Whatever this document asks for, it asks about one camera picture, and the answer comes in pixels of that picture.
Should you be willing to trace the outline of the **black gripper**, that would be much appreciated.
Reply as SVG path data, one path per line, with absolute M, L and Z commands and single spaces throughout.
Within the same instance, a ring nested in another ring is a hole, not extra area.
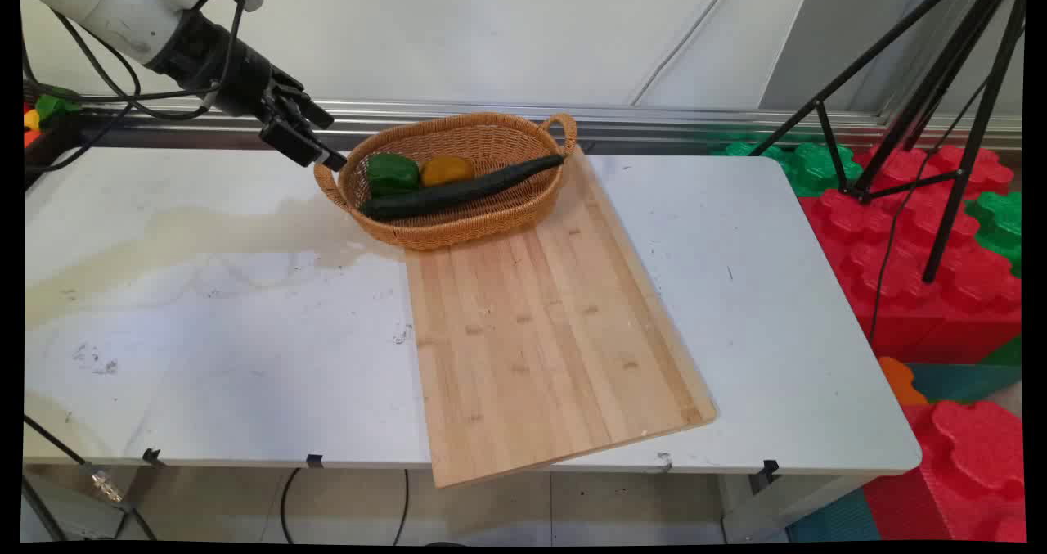
M 222 87 L 213 92 L 213 105 L 226 115 L 254 115 L 265 121 L 259 139 L 300 167 L 328 167 L 340 171 L 346 155 L 325 145 L 312 126 L 327 129 L 334 120 L 292 77 L 243 40 L 211 22 L 201 12 L 183 12 L 160 53 L 147 69 L 172 77 L 183 91 Z M 264 96 L 273 96 L 267 102 Z

